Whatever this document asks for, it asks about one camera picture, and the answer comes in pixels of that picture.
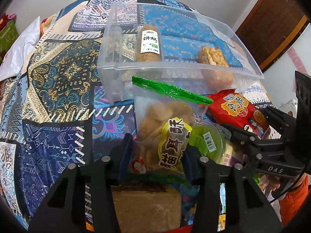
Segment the person hand orange sleeve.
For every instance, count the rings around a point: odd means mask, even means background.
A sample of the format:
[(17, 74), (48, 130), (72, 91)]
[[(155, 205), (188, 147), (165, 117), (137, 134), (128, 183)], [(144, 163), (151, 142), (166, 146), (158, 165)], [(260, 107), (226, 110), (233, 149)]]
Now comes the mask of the person hand orange sleeve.
[(286, 226), (308, 196), (308, 174), (304, 174), (298, 183), (279, 201), (281, 224)]

